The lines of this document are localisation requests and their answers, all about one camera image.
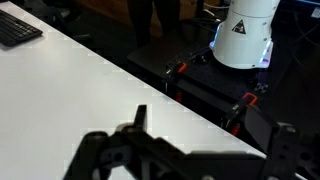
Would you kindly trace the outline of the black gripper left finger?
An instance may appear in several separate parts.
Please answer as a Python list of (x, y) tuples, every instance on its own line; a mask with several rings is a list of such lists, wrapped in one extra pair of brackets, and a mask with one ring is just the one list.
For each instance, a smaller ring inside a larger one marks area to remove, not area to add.
[(146, 132), (147, 106), (139, 105), (134, 122), (113, 135), (86, 134), (63, 180), (108, 180), (114, 168), (125, 167), (136, 180), (186, 180), (183, 153)]

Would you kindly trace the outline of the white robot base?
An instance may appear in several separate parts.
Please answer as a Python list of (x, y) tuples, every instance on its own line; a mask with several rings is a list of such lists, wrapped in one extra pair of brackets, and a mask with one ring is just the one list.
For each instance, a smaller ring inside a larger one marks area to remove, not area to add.
[(272, 21), (280, 0), (231, 0), (226, 19), (209, 44), (221, 64), (235, 69), (268, 68)]

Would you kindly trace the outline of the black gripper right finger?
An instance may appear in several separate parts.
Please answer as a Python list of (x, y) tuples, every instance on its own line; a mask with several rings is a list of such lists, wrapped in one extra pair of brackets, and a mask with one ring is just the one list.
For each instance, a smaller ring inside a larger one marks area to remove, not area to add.
[(245, 130), (266, 155), (262, 180), (320, 180), (320, 136), (272, 120), (257, 107), (235, 105), (229, 132)]

